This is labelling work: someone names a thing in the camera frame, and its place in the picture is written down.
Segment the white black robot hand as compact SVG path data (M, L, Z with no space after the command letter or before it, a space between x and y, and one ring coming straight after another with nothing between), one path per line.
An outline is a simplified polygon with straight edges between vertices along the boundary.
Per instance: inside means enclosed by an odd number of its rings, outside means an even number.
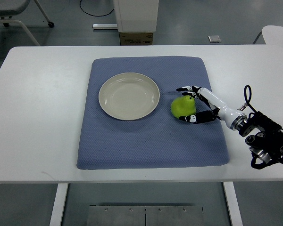
M231 130L240 130L246 122L247 115L241 110L230 108L224 101L218 98L210 90L204 87L184 86L177 88L176 91L182 92L184 96L191 96L204 102L209 110L191 114L188 116L180 116L179 119L193 124L201 124L219 119L224 121Z

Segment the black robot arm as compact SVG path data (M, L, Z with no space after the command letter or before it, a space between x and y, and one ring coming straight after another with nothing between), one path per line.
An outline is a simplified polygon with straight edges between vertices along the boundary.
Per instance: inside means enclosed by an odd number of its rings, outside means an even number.
M255 110L250 104L251 96L251 87L246 85L245 104L241 109L244 110L248 106L252 112L243 117L236 126L251 151L250 165L257 170L277 163L283 165L283 128L262 112Z

